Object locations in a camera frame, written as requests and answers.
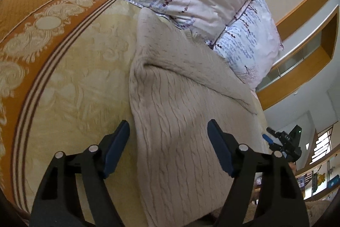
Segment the bed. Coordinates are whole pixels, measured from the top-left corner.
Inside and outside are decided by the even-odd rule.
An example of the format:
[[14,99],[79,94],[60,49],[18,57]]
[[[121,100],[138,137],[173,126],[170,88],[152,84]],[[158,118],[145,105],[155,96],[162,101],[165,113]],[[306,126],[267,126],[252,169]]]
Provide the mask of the bed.
[[223,205],[232,179],[210,119],[268,151],[249,86],[167,17],[126,0],[1,0],[0,15],[0,184],[20,209],[57,151],[81,152],[123,119],[132,133],[106,186],[126,226],[183,226]]

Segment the ceiling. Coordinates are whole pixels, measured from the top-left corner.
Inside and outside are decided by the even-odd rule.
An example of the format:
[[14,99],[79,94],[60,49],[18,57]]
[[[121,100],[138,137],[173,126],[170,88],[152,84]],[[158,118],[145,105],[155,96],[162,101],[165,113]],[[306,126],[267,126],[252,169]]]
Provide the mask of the ceiling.
[[[300,29],[292,34],[292,36],[287,38],[287,40],[283,42],[283,45],[288,46],[289,51],[293,50],[294,48],[292,47],[292,44],[295,43],[295,45],[298,45],[305,38],[310,36],[310,34],[312,34],[313,31],[316,30],[317,27],[325,20],[327,15],[331,14],[334,8],[339,4],[340,0],[329,0],[321,11],[315,14]],[[309,82],[303,84],[298,90],[296,90],[296,95],[292,93],[279,103],[265,110],[268,125],[276,130],[286,127],[307,113],[314,105],[314,102],[327,93],[335,78],[339,77],[337,76],[338,69],[340,68],[339,38],[340,32],[338,33],[334,57],[326,67],[324,67]]]

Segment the ornate pattern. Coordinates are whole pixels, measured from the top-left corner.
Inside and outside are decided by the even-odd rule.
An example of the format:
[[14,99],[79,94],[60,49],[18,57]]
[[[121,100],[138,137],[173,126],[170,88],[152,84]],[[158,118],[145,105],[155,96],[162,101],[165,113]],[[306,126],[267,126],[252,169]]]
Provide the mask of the ornate pattern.
[[265,0],[252,0],[244,13],[226,26],[215,43],[206,43],[254,91],[282,48]]
[[[3,98],[14,97],[16,89],[25,77],[25,69],[11,61],[0,61],[0,161],[6,154],[2,141],[2,126],[7,124],[6,107],[2,103]],[[3,189],[2,172],[0,168],[0,187]]]
[[[133,123],[129,101],[130,64],[135,54],[140,9],[117,0],[93,21],[67,49],[41,93],[27,139],[25,197],[31,209],[36,190],[53,153],[80,152],[115,130],[122,119]],[[137,183],[137,144],[129,144],[115,172],[105,183],[117,209],[143,216]],[[84,191],[79,192],[86,199]],[[128,197],[130,201],[120,199]],[[91,214],[83,210],[85,218]],[[124,217],[130,213],[121,213]],[[130,218],[122,218],[134,226]],[[140,220],[147,226],[146,219]]]
[[34,62],[53,37],[64,33],[64,26],[71,23],[70,17],[83,13],[93,3],[94,0],[60,0],[36,13],[35,22],[26,23],[24,32],[10,39],[0,55]]
[[[64,27],[71,24],[71,17],[85,12],[96,0],[59,0],[33,15],[35,21],[27,22],[21,33],[0,48],[0,161],[6,154],[2,140],[2,127],[7,125],[5,98],[14,98],[15,89],[28,74],[28,64],[48,48],[55,36],[64,33]],[[18,61],[27,64],[21,66]],[[3,174],[0,167],[0,187],[3,189]]]

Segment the wooden railing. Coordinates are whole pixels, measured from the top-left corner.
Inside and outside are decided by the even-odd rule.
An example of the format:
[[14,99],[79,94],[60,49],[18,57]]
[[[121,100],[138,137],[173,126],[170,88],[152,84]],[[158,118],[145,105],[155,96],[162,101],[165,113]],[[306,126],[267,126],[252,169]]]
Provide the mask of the wooden railing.
[[[339,6],[337,6],[319,28],[301,44],[300,48],[303,48],[305,44],[310,42],[320,32],[321,45],[289,71],[281,73],[277,79],[274,79],[275,81],[256,92],[263,110],[272,107],[291,95],[297,88],[316,76],[332,60],[339,29],[338,24]],[[295,52],[293,51],[285,59],[292,58],[294,54]],[[279,64],[276,64],[271,71],[277,71],[278,66]]]
[[340,144],[337,145],[334,149],[332,149],[328,154],[326,154],[321,159],[317,160],[316,162],[306,165],[303,169],[300,169],[296,172],[295,177],[300,177],[302,175],[305,175],[306,173],[320,167],[322,164],[327,162],[329,159],[333,158],[336,154],[340,153]]

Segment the wooden trim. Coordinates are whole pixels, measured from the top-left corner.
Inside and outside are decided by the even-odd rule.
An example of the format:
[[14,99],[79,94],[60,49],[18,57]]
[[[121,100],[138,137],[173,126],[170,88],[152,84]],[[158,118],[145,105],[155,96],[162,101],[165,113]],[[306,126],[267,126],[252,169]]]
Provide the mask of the wooden trim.
[[340,144],[338,144],[334,149],[332,149],[328,154],[326,154],[324,157],[322,157],[320,160],[318,160],[315,163],[312,163],[311,165],[305,166],[303,169],[298,170],[295,173],[295,177],[300,177],[302,175],[305,175],[306,173],[312,171],[313,169],[318,168],[325,162],[327,162],[330,158],[334,157],[336,154],[340,153]]
[[317,134],[317,130],[315,130],[315,133],[314,133],[314,138],[313,138],[313,142],[311,143],[311,148],[309,150],[309,154],[308,154],[308,158],[307,158],[307,161],[306,161],[306,164],[305,164],[305,167],[307,165],[309,165],[311,162],[312,162],[312,156],[314,154],[314,148],[317,147],[317,140],[318,140],[318,134]]
[[327,32],[330,33],[329,36],[324,36],[324,38],[322,38],[322,34],[321,34],[321,44],[322,42],[328,42],[330,39],[332,34],[334,34],[334,30],[336,29],[336,34],[335,34],[335,38],[333,39],[334,41],[334,45],[333,45],[333,53],[334,53],[334,49],[335,49],[335,42],[336,42],[336,38],[338,36],[338,29],[336,27],[334,27],[334,20],[336,18],[334,18],[335,15],[338,15],[337,19],[339,22],[339,9],[334,9],[334,11],[332,12],[331,15],[329,15],[329,17],[327,17],[327,19],[325,19],[323,21],[323,23],[319,26],[319,28],[317,30],[315,30],[312,35],[310,35],[307,39],[305,39],[305,41],[303,41],[300,46],[298,46],[295,50],[293,50],[289,55],[287,55],[285,58],[283,58],[281,61],[279,61],[277,64],[275,64],[270,71],[276,70],[279,66],[281,66],[283,63],[285,63],[287,60],[289,60],[294,54],[296,54],[298,51],[300,51],[307,43],[309,43],[315,36],[317,36],[320,32],[322,32],[327,26],[331,26],[331,28],[327,29]]
[[257,93],[262,109],[266,110],[289,96],[316,76],[329,62],[327,53],[321,46],[318,47],[298,66]]
[[322,29],[321,33],[321,46],[328,54],[329,58],[332,59],[335,51],[335,44],[338,38],[339,30],[339,7],[335,10],[336,17],[328,22],[328,24]]
[[284,41],[297,31],[316,12],[318,12],[327,1],[328,0],[304,0],[295,7],[276,24],[281,40]]
[[320,200],[320,199],[326,197],[327,195],[329,195],[330,193],[332,193],[333,191],[335,191],[337,188],[339,188],[339,186],[340,186],[340,183],[336,184],[334,187],[325,188],[324,190],[320,191],[319,193],[314,194],[313,196],[305,199],[305,202]]
[[316,76],[331,61],[333,53],[331,53],[330,50],[334,51],[335,49],[339,24],[338,19],[339,6],[334,9],[324,21],[323,25],[306,39],[306,42],[308,42],[319,32],[322,34],[327,33],[324,36],[321,34],[321,45],[300,62],[300,64],[295,66],[295,68],[285,73],[274,83],[257,92],[263,110],[272,107],[295,92],[300,86]]

